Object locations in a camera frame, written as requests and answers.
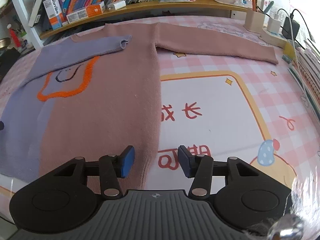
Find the purple and pink sweater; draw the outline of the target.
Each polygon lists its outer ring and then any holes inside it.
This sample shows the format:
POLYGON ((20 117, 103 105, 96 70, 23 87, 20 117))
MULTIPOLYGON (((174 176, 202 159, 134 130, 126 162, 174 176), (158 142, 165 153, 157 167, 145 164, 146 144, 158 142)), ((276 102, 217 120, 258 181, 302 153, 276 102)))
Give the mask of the purple and pink sweater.
POLYGON ((167 23, 107 24, 43 47, 1 116, 1 173, 30 183, 75 157, 97 160, 128 145, 121 188, 141 189, 158 150, 157 49, 277 64, 274 49, 234 35, 167 23))

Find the pink cartoon table mat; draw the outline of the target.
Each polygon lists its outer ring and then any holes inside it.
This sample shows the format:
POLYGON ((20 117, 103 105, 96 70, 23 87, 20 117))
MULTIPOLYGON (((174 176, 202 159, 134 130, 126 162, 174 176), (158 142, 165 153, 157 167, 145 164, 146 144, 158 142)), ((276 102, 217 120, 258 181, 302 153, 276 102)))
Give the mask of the pink cartoon table mat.
MULTIPOLYGON (((190 16, 128 23, 167 23, 218 31, 268 46, 242 24, 218 24, 190 16)), ((233 56, 196 55, 157 49, 161 81, 161 124, 158 150, 141 189, 189 189, 177 149, 218 161, 236 156, 291 187, 295 178, 319 179, 319 123, 306 106, 302 90, 274 49, 277 64, 233 56)), ((20 82, 1 97, 1 116, 11 94, 29 74, 41 50, 18 60, 7 79, 23 71, 20 82)), ((10 219, 9 202, 29 183, 1 173, 1 215, 10 219)))

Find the red tassel ornament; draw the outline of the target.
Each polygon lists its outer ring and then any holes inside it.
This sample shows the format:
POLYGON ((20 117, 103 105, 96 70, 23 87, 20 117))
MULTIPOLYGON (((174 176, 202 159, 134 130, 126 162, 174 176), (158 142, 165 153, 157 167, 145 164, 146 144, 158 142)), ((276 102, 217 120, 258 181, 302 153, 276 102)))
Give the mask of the red tassel ornament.
POLYGON ((21 42, 16 34, 16 31, 14 31, 14 29, 12 28, 12 25, 11 24, 8 24, 7 25, 7 29, 9 31, 9 34, 14 42, 14 45, 17 47, 17 48, 20 48, 21 47, 21 42))

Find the upright white orange box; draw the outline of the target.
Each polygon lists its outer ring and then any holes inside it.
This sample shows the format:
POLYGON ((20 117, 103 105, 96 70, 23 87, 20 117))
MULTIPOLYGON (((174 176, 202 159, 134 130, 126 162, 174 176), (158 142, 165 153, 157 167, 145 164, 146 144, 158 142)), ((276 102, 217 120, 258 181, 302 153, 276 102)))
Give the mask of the upright white orange box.
POLYGON ((48 20, 53 30, 62 27, 63 14, 61 11, 59 0, 45 0, 43 1, 48 20))

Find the white leaning book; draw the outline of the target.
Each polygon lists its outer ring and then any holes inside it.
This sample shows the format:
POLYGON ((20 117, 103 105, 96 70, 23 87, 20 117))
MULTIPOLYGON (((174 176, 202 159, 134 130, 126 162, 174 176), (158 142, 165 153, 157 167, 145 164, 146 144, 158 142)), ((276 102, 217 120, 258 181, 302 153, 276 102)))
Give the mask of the white leaning book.
POLYGON ((42 2, 43 0, 34 1, 33 8, 29 18, 29 22, 28 22, 29 27, 33 27, 34 25, 38 24, 42 15, 42 2))

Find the stack of notebooks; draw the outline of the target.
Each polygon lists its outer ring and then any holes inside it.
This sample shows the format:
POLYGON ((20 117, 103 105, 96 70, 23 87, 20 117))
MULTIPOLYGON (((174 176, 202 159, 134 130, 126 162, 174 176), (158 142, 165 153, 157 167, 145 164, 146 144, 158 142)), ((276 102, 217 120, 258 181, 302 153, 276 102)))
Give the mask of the stack of notebooks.
POLYGON ((289 72, 302 90, 302 99, 319 121, 319 46, 307 38, 305 47, 296 47, 297 57, 289 72))

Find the white power strip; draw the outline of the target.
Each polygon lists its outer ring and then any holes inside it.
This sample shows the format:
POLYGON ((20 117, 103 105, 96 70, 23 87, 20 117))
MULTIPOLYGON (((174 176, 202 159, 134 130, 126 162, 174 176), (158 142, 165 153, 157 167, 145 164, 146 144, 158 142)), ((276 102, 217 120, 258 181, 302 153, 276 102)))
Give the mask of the white power strip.
POLYGON ((266 28, 263 28, 259 38, 269 45, 284 49, 287 43, 287 39, 281 37, 279 34, 269 32, 266 28))

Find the lying white orange box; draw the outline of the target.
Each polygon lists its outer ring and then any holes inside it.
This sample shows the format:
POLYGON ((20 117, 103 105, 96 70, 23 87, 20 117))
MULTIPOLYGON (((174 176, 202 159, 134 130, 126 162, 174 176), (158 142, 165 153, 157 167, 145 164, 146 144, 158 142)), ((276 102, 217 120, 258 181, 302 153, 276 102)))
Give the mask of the lying white orange box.
POLYGON ((85 8, 79 9, 67 15, 67 21, 69 24, 84 20, 93 16, 101 15, 105 11, 105 3, 101 1, 100 3, 89 5, 85 8))

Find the beige pen holder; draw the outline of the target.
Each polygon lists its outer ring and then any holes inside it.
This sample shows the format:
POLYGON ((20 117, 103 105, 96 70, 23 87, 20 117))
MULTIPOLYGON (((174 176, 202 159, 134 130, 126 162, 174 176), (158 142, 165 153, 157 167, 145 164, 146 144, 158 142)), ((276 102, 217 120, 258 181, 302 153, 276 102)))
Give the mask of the beige pen holder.
POLYGON ((244 27, 250 32, 261 33, 264 25, 264 20, 265 14, 253 11, 252 8, 248 8, 246 12, 244 27))

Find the black power adapter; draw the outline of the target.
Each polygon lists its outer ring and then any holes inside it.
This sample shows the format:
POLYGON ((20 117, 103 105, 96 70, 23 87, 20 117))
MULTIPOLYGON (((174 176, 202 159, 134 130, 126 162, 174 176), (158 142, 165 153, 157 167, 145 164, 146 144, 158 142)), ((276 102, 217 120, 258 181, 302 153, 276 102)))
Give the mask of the black power adapter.
POLYGON ((281 34, 287 40, 295 40, 300 29, 300 24, 295 20, 286 17, 281 34))

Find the white charger block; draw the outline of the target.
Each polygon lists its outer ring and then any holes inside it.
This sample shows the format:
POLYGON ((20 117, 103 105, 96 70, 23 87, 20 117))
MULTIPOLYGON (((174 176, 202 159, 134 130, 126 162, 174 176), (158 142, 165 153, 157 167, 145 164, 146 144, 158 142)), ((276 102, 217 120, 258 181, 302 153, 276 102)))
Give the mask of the white charger block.
POLYGON ((113 2, 107 5, 109 11, 119 10, 126 7, 126 2, 124 0, 113 2))

